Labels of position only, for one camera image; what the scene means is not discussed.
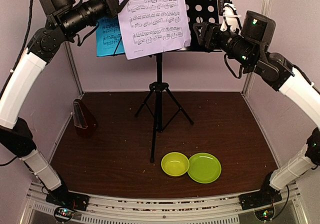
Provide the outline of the blue sheet music page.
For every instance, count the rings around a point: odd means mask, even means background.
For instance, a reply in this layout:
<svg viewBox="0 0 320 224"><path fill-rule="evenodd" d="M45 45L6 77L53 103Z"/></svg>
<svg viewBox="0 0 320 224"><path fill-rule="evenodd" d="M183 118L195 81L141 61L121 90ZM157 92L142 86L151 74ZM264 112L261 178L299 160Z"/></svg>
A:
<svg viewBox="0 0 320 224"><path fill-rule="evenodd" d="M116 56L125 53L118 18L101 18L95 32L97 57Z"/></svg>

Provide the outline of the white sheet music page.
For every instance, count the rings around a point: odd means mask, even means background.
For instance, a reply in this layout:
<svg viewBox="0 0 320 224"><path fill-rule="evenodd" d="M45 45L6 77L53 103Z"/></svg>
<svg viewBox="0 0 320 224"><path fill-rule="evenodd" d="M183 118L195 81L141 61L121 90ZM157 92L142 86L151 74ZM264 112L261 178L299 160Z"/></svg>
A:
<svg viewBox="0 0 320 224"><path fill-rule="evenodd" d="M129 0L118 21L128 60L191 44L185 0Z"/></svg>

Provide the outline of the black perforated music stand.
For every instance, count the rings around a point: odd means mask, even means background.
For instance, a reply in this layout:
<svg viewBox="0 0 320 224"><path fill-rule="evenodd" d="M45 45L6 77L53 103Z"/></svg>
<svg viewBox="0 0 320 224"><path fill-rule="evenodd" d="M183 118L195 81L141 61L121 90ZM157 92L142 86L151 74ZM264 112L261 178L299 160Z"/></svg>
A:
<svg viewBox="0 0 320 224"><path fill-rule="evenodd" d="M114 162L135 159L148 162L152 138L156 137L156 157L168 152L188 152L200 145L202 137L209 137L205 111L207 98L220 92L237 90L228 78L220 52L169 52L164 55L163 80L194 120L190 124L168 94L163 96L163 115L167 128L153 133L153 118L144 109L139 117L134 113L156 79L155 60L142 57L126 60L112 58L107 81L99 81L91 90L108 91L111 98L110 120L105 125L106 155Z"/></svg>

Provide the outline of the brown wooden metronome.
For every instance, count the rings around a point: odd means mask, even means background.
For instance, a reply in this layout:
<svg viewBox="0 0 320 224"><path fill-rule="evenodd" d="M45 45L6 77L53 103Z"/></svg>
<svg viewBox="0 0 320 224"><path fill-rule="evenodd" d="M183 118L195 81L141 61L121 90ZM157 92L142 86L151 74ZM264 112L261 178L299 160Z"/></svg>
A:
<svg viewBox="0 0 320 224"><path fill-rule="evenodd" d="M98 128L98 122L81 99L75 99L73 105L73 123L76 134L82 138L90 138Z"/></svg>

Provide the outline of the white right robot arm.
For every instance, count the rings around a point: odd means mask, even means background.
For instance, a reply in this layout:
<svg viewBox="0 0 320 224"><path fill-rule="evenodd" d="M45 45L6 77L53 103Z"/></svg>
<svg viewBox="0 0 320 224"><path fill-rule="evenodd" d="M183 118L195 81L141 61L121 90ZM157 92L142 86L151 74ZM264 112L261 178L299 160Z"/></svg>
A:
<svg viewBox="0 0 320 224"><path fill-rule="evenodd" d="M247 11L240 32L211 22L195 23L200 46L221 49L239 62L243 73L256 73L272 89L296 104L316 125L302 149L285 165L269 173L256 194L259 204L268 204L287 184L320 165L320 92L301 69L282 54L268 48L276 22L260 13Z"/></svg>

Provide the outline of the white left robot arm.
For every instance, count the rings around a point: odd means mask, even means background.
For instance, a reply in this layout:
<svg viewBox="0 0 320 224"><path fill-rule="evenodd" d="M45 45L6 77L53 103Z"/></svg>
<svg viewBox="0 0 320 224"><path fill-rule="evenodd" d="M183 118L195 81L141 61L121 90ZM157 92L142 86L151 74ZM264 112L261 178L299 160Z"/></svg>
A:
<svg viewBox="0 0 320 224"><path fill-rule="evenodd" d="M64 42L73 43L86 27L115 18L129 0L39 0L46 16L26 45L0 92L0 143L21 159L61 206L72 202L63 180L37 149L27 122L19 117L36 79Z"/></svg>

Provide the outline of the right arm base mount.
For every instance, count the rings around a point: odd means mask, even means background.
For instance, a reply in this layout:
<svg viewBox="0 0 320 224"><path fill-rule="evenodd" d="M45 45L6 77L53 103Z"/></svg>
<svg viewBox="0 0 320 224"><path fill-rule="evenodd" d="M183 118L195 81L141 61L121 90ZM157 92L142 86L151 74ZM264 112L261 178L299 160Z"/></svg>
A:
<svg viewBox="0 0 320 224"><path fill-rule="evenodd" d="M276 213L275 203L282 201L281 194L268 194L261 191L241 194L239 201L243 211L254 210L255 217L262 222L271 221Z"/></svg>

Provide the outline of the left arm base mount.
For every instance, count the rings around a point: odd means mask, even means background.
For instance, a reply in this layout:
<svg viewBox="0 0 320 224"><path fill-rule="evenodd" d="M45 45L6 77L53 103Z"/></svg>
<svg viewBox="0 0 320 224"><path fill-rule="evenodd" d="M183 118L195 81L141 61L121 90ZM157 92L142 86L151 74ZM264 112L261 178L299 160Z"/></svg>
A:
<svg viewBox="0 0 320 224"><path fill-rule="evenodd" d="M79 211L86 211L90 197L85 194L75 192L70 193L70 201L59 201L52 194L46 195L45 201L56 205L53 211L53 217L59 223L69 222Z"/></svg>

